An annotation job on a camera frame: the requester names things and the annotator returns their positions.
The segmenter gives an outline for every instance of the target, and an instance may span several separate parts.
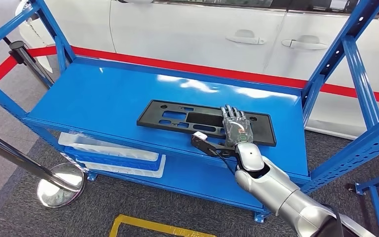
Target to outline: white plastic tray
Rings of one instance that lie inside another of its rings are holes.
[[[77,161],[85,164],[85,166],[89,169],[97,169],[97,170],[122,173],[122,174],[134,174],[134,175],[148,176],[148,177],[153,177],[153,178],[161,178],[163,175],[163,169],[165,168],[166,156],[162,155],[159,170],[157,171],[150,171],[150,170],[145,170],[145,169],[134,169],[134,168],[128,168],[128,167],[123,167],[123,166],[80,161],[78,159]]]
[[[104,154],[109,156],[144,159],[149,161],[156,161],[158,158],[158,153],[138,150],[131,147],[103,142],[92,138],[82,137],[64,132],[60,134],[59,144],[73,147],[79,151]]]

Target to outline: black plastic panel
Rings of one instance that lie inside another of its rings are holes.
[[[271,117],[267,114],[245,112],[251,121],[254,143],[277,145]],[[176,132],[203,132],[210,137],[225,139],[220,108],[152,100],[137,120],[137,125]]]

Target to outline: round metal base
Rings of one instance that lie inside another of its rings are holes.
[[[62,207],[71,203],[85,188],[85,174],[72,163],[59,164],[50,169],[59,178],[80,188],[78,192],[61,189],[46,180],[40,180],[37,196],[47,207]]]

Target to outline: robotic arm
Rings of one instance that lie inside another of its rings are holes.
[[[207,136],[200,132],[193,134],[191,143],[210,156],[233,153],[238,163],[234,175],[241,188],[283,218],[300,237],[374,237],[349,217],[304,194],[284,171],[262,156],[252,143],[251,125],[242,111],[229,105],[221,109],[226,146],[207,142]]]

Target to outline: rectangular hole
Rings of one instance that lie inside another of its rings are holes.
[[[160,123],[160,124],[171,124],[171,121],[161,119],[161,120],[159,120],[159,123]]]
[[[185,127],[185,128],[188,128],[189,126],[190,126],[189,123],[186,123],[186,122],[180,122],[180,123],[178,124],[177,127]]]
[[[197,130],[203,130],[203,131],[208,131],[208,132],[216,131],[215,127],[205,126],[205,125],[201,125],[201,124],[194,124],[194,126],[192,126],[192,127],[194,129],[197,129]]]
[[[215,127],[223,127],[223,117],[217,115],[207,115],[189,112],[187,116],[187,122],[200,123]]]
[[[185,116],[187,116],[186,113],[170,111],[170,110],[167,110],[167,111],[163,112],[163,114],[162,114],[162,117],[164,117],[164,118],[181,119],[181,120],[184,120]]]
[[[180,108],[186,111],[194,111],[194,108],[190,108],[190,107],[180,107]]]

